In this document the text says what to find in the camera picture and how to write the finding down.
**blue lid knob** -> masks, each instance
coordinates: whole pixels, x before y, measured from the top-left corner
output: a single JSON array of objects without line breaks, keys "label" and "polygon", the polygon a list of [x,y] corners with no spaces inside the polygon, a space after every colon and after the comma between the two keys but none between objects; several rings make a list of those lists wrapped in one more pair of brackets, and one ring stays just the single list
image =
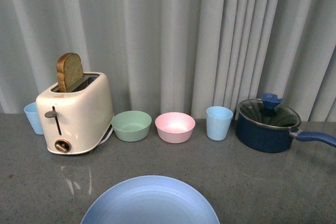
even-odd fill
[{"label": "blue lid knob", "polygon": [[265,108],[273,110],[282,103],[284,99],[279,99],[276,94],[264,93],[261,95],[261,100]]}]

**toaster knob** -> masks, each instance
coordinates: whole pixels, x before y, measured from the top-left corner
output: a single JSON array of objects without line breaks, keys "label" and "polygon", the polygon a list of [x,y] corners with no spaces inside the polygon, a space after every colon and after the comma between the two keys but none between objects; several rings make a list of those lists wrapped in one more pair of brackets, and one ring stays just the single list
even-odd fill
[{"label": "toaster knob", "polygon": [[59,152],[67,153],[71,150],[71,144],[65,139],[59,139],[55,142],[55,148]]}]

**glass lid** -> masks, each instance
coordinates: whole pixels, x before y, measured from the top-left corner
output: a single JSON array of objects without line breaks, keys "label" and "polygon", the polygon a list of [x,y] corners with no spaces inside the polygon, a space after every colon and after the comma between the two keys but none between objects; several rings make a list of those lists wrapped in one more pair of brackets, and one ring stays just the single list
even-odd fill
[{"label": "glass lid", "polygon": [[274,109],[266,108],[261,99],[249,99],[238,105],[238,113],[262,127],[287,130],[297,127],[301,118],[294,110],[282,104]]}]

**pink bowl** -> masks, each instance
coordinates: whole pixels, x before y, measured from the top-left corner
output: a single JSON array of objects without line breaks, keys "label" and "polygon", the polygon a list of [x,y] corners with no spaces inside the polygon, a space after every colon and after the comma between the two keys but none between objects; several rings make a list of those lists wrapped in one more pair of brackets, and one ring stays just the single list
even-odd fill
[{"label": "pink bowl", "polygon": [[195,120],[191,116],[180,112],[164,113],[155,120],[159,137],[172,144],[187,141],[195,124]]}]

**green bowl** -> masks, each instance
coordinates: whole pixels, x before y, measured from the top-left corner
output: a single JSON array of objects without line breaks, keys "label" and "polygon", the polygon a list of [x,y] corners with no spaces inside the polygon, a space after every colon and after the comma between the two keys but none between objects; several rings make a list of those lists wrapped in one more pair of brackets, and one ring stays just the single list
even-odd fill
[{"label": "green bowl", "polygon": [[136,142],[148,135],[152,118],[142,111],[125,111],[112,119],[115,134],[120,140]]}]

